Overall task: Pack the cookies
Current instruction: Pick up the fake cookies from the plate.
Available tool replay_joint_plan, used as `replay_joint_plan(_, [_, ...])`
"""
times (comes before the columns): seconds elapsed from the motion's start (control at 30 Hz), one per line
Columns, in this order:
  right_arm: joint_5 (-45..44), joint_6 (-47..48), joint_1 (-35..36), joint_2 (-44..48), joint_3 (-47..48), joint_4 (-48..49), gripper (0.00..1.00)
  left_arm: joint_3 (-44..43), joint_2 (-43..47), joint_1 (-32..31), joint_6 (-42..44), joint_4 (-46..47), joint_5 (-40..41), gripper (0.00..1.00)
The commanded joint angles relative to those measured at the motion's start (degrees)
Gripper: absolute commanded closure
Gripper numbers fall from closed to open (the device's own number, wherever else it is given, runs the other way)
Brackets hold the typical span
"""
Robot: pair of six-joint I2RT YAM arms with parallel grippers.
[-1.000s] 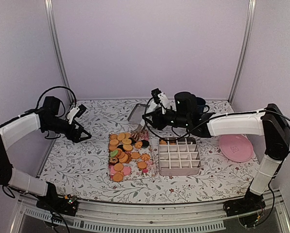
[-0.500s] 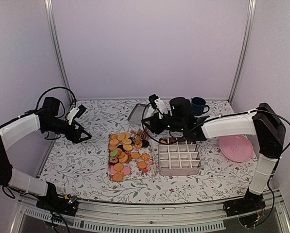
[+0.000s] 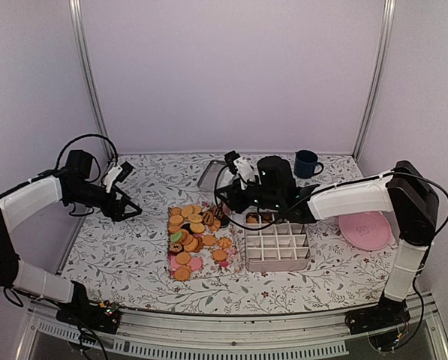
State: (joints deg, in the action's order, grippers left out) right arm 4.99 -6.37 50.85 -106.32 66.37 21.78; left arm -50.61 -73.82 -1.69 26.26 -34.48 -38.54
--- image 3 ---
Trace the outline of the silver white tongs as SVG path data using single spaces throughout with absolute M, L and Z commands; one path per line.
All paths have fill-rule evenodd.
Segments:
M 203 213 L 203 223 L 212 231 L 226 228 L 230 224 L 228 213 L 222 205 L 212 204 Z

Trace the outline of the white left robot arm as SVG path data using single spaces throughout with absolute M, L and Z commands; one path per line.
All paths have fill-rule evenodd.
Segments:
M 140 215 L 142 209 L 119 188 L 133 166 L 117 163 L 95 184 L 90 179 L 93 163 L 87 151 L 72 150 L 64 166 L 46 170 L 0 194 L 0 288 L 55 302 L 80 326 L 95 319 L 86 287 L 23 260 L 14 247 L 13 234 L 57 203 L 98 210 L 114 222 Z

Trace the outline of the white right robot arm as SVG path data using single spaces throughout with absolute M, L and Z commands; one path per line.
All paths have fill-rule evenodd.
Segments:
M 371 312 L 371 320 L 387 327 L 399 317 L 413 281 L 437 235 L 439 199 L 435 186 L 408 161 L 368 178 L 330 186 L 299 187 L 290 163 L 273 155 L 256 166 L 232 151 L 213 185 L 215 201 L 235 213 L 250 207 L 274 211 L 277 221 L 314 224 L 337 218 L 352 244 L 376 242 L 391 235 L 386 214 L 395 216 L 399 246 L 388 280 Z

